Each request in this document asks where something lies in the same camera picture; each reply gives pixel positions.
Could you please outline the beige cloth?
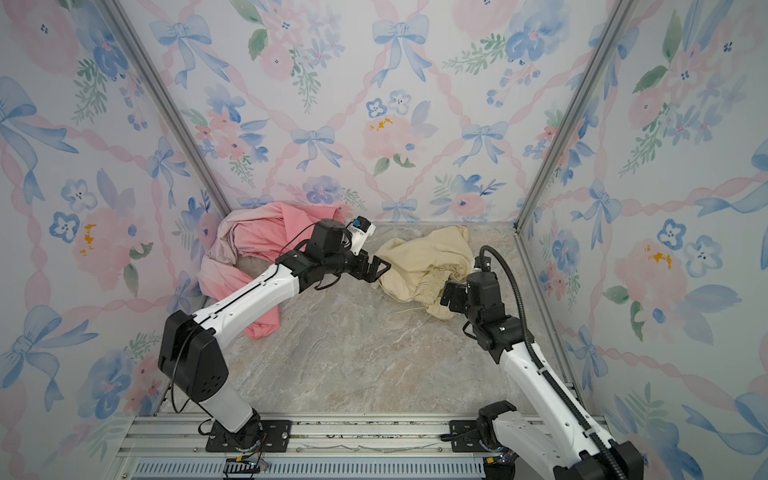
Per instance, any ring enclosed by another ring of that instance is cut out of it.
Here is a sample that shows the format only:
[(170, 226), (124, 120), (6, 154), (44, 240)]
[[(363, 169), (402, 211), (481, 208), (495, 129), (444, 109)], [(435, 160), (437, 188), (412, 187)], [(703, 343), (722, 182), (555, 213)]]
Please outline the beige cloth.
[(463, 281), (472, 271), (469, 241), (465, 226), (440, 228), (412, 240), (391, 239), (376, 252), (391, 265), (377, 286), (400, 303), (416, 302), (427, 314), (448, 320), (455, 314), (440, 300), (447, 281)]

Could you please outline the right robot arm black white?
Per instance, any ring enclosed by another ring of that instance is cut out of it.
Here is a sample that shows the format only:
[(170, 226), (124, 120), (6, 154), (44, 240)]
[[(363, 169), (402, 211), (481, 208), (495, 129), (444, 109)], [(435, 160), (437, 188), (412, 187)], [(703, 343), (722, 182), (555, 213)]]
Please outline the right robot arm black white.
[(566, 388), (527, 327), (522, 298), (515, 302), (518, 313), (510, 315), (490, 271), (447, 281), (440, 299), (466, 317), (471, 337), (521, 388), (547, 428), (541, 432), (511, 403), (498, 401), (478, 412), (481, 444), (516, 455), (544, 479), (643, 478), (639, 450), (616, 441)]

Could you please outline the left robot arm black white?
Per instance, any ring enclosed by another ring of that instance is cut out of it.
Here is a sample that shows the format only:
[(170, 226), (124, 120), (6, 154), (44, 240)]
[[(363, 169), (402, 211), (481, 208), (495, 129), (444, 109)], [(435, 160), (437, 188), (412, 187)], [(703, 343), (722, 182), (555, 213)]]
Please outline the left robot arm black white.
[(309, 288), (323, 289), (327, 276), (377, 282), (391, 265), (364, 248), (375, 230), (364, 217), (348, 224), (322, 219), (309, 238), (286, 246), (256, 279), (211, 306), (167, 318), (158, 368), (212, 418), (208, 450), (254, 452), (268, 437), (258, 412), (228, 380), (224, 348), (280, 303)]

